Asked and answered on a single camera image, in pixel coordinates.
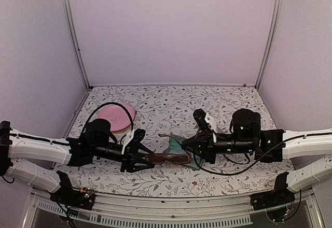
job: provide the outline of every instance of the floral tablecloth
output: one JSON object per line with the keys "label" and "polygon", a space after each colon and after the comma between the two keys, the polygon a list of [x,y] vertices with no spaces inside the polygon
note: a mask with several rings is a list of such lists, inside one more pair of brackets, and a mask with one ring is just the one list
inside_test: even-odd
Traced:
{"label": "floral tablecloth", "polygon": [[[158,133],[173,133],[191,137],[196,131],[193,111],[202,108],[219,122],[219,129],[228,131],[234,111],[248,108],[261,114],[262,129],[274,129],[274,123],[254,88],[238,87],[174,87],[125,86],[94,88],[80,111],[69,137],[78,137],[85,120],[105,102],[131,105],[136,111],[136,128],[146,130],[143,144],[162,152],[169,140]],[[243,155],[230,155],[230,159],[245,162]],[[216,172],[233,173],[246,167],[234,165],[218,156],[215,164],[203,164]],[[121,173],[120,163],[94,159],[83,167],[56,165],[55,170],[66,172],[75,187],[95,188],[99,192],[153,197],[199,197],[249,193],[273,188],[274,179],[286,170],[293,170],[291,161],[258,163],[252,169],[236,176],[211,175],[180,165],[164,163],[154,169],[137,173]]]}

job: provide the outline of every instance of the pink plate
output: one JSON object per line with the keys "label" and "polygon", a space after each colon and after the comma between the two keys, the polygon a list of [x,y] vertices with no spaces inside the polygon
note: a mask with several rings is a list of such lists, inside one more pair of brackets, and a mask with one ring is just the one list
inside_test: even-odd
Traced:
{"label": "pink plate", "polygon": [[[129,112],[131,118],[135,118],[135,110],[133,107],[127,104],[122,104]],[[107,105],[98,112],[97,118],[106,119],[110,122],[110,131],[119,132],[124,130],[130,125],[130,120],[125,112],[120,106],[117,105]]]}

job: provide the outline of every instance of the ventilation grille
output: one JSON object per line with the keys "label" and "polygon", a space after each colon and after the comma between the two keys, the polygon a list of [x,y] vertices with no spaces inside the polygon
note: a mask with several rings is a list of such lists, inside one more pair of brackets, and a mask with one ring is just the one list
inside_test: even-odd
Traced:
{"label": "ventilation grille", "polygon": [[[65,216],[65,213],[60,209],[57,204],[51,204],[44,201],[39,201],[38,208]],[[243,215],[235,218],[228,219],[214,219],[202,221],[137,221],[130,219],[112,218],[106,215],[90,214],[90,219],[82,220],[85,222],[111,226],[114,228],[219,228],[219,227],[239,227],[243,225],[252,224],[249,215]]]}

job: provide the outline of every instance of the brown sunglasses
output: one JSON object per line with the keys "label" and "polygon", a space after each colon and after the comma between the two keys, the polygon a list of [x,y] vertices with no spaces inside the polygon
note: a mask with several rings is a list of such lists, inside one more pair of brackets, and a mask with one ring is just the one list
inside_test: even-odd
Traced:
{"label": "brown sunglasses", "polygon": [[191,162],[191,157],[188,154],[151,153],[146,155],[145,159],[153,164],[163,164],[165,160],[170,160],[173,164],[187,164]]}

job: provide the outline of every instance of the white wall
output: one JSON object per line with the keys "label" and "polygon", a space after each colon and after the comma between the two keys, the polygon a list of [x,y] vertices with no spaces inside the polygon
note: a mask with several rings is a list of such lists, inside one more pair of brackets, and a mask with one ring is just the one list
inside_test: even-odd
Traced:
{"label": "white wall", "polygon": [[71,0],[90,83],[255,83],[274,0]]}
{"label": "white wall", "polygon": [[[277,127],[332,127],[332,0],[283,0],[260,90]],[[295,161],[303,166],[313,158]],[[332,179],[313,185],[326,227],[332,227]]]}
{"label": "white wall", "polygon": [[[61,137],[84,87],[61,0],[0,0],[0,121]],[[0,227],[18,228],[30,187],[0,179]]]}

